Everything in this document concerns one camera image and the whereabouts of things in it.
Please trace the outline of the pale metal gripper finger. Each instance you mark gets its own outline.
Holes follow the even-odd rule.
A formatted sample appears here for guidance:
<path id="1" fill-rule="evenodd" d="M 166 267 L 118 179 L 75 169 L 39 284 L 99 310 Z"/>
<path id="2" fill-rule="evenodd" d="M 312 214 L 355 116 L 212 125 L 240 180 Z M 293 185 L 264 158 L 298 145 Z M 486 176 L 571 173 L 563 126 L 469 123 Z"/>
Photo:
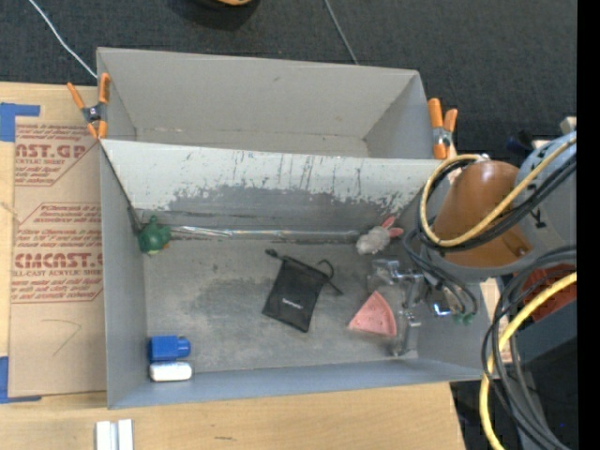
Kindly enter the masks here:
<path id="1" fill-rule="evenodd" d="M 398 260 L 377 259 L 371 265 L 373 276 L 382 280 L 386 285 L 416 282 L 424 278 L 420 272 L 402 269 Z"/>
<path id="2" fill-rule="evenodd" d="M 408 311 L 396 315 L 396 324 L 397 332 L 390 340 L 389 352 L 400 357 L 416 350 L 421 323 Z"/>

